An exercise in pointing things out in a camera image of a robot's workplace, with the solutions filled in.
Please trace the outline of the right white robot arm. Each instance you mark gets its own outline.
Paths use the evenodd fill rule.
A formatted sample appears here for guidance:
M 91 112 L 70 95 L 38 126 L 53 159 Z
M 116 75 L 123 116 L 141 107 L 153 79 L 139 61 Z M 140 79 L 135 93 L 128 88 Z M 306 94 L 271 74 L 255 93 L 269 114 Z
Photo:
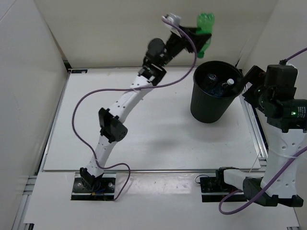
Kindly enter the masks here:
M 253 178 L 233 167 L 216 170 L 215 185 L 220 191 L 232 186 L 251 203 L 264 207 L 282 204 L 302 207 L 304 200 L 296 191 L 297 159 L 307 135 L 307 101 L 295 98 L 298 70 L 292 65 L 269 65 L 266 71 L 253 66 L 242 84 L 251 83 L 243 94 L 247 103 L 267 118 L 268 158 L 262 178 Z

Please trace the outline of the tall blue label water bottle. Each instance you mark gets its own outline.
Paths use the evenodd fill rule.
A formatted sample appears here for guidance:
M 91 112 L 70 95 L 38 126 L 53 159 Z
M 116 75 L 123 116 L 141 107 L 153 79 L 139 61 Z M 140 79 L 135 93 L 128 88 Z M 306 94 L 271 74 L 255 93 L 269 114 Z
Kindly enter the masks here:
M 228 79 L 227 81 L 221 83 L 220 85 L 216 86 L 212 89 L 211 94 L 213 97 L 223 97 L 227 94 L 232 86 L 234 85 L 235 81 L 233 79 Z

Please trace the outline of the clear bottle blue cap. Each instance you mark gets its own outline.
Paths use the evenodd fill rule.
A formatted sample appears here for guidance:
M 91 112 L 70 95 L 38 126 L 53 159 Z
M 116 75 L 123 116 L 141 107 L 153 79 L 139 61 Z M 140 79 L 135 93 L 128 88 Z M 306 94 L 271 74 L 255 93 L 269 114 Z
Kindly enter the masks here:
M 216 86 L 218 80 L 219 79 L 215 74 L 208 74 L 202 83 L 202 89 L 209 93 Z

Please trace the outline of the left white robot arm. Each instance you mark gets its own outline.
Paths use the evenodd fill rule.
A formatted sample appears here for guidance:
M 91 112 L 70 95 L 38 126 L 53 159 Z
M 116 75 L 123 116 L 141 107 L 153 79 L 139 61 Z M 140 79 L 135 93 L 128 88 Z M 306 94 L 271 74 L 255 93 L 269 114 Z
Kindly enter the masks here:
M 80 168 L 83 186 L 92 193 L 103 189 L 102 176 L 106 161 L 114 146 L 123 140 L 128 133 L 124 122 L 132 109 L 153 88 L 159 85 L 166 74 L 165 66 L 182 50 L 198 54 L 210 40 L 210 32 L 201 31 L 197 27 L 178 27 L 164 42 L 160 38 L 152 39 L 147 47 L 142 68 L 138 72 L 130 88 L 124 90 L 122 96 L 107 109 L 98 112 L 100 137 L 92 159 L 86 167 Z

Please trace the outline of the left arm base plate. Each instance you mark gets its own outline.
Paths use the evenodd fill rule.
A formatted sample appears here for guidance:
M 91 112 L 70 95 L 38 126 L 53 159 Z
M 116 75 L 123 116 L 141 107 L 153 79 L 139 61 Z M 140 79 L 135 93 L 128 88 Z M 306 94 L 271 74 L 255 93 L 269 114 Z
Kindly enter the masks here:
M 93 187 L 86 185 L 81 176 L 74 176 L 71 200 L 75 201 L 113 201 L 115 198 L 116 174 L 104 173 Z

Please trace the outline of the green plastic bottle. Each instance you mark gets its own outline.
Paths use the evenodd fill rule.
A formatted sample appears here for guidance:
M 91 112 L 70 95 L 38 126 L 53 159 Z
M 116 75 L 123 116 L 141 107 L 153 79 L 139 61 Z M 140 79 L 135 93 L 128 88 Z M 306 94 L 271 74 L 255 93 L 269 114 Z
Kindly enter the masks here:
M 201 34 L 211 34 L 213 31 L 213 26 L 215 23 L 215 15 L 213 13 L 200 13 L 197 16 L 197 27 L 198 30 L 196 34 L 201 35 Z M 208 47 L 211 44 L 211 38 L 209 38 L 204 46 L 201 48 L 201 50 L 198 52 L 197 57 L 198 58 L 203 58 L 205 51 L 208 49 Z

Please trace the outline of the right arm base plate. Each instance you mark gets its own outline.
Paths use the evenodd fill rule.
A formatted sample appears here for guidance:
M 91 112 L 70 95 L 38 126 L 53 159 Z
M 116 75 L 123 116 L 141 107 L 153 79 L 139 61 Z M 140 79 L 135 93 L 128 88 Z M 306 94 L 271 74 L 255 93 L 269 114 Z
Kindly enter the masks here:
M 209 176 L 205 174 L 198 175 L 195 178 L 201 188 L 201 200 L 203 203 L 219 203 L 228 194 L 238 190 L 238 188 L 222 182 L 217 174 Z

